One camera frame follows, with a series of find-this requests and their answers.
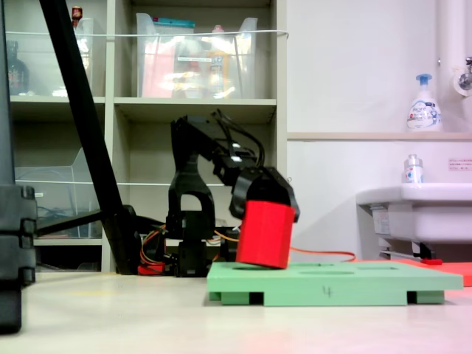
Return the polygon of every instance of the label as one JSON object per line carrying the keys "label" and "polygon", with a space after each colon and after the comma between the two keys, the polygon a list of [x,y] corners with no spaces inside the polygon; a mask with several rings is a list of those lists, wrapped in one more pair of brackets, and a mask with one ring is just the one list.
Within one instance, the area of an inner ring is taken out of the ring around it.
{"label": "label", "polygon": [[390,235],[389,212],[386,209],[373,210],[374,229],[376,234]]}
{"label": "label", "polygon": [[450,171],[472,171],[472,159],[449,159]]}
{"label": "label", "polygon": [[416,101],[410,109],[406,126],[410,129],[427,128],[442,122],[441,110],[433,102]]}
{"label": "label", "polygon": [[406,183],[423,183],[423,168],[421,166],[408,166],[405,169]]}
{"label": "label", "polygon": [[177,57],[178,61],[198,61],[199,63],[211,63],[211,58],[190,58],[190,57]]}

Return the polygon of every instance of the red cylinder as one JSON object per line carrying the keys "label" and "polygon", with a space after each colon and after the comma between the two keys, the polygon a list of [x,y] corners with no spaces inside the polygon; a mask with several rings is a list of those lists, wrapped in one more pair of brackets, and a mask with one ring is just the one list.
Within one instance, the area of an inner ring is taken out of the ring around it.
{"label": "red cylinder", "polygon": [[236,261],[285,269],[295,209],[270,201],[248,201]]}

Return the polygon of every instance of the plastic storage bin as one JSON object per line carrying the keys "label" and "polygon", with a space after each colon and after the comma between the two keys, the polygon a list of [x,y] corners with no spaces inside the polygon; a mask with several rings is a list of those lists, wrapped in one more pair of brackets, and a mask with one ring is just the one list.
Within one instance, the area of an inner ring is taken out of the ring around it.
{"label": "plastic storage bin", "polygon": [[[152,18],[137,13],[138,97],[255,98],[256,35],[159,36]],[[257,28],[247,18],[240,31]]]}
{"label": "plastic storage bin", "polygon": [[[80,20],[76,37],[94,96],[105,94],[105,38],[93,18]],[[8,77],[11,95],[66,97],[58,60],[47,35],[7,34]]]}
{"label": "plastic storage bin", "polygon": [[[16,184],[35,189],[38,225],[99,209],[83,150],[72,166],[17,167]],[[54,238],[101,238],[99,221],[58,232]]]}

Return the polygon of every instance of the floor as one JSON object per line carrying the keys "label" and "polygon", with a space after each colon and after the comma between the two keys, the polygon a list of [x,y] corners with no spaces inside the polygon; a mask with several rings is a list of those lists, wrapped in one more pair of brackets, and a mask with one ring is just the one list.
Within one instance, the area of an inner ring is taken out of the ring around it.
{"label": "floor", "polygon": [[472,353],[472,288],[445,305],[221,307],[205,279],[38,274],[1,354]]}

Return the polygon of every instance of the green board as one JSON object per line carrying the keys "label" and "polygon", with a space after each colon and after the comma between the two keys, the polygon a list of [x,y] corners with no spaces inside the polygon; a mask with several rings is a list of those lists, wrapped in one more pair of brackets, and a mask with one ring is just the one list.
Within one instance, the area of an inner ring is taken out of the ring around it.
{"label": "green board", "polygon": [[396,262],[290,263],[284,270],[213,263],[210,301],[222,305],[361,306],[442,304],[460,275]]}

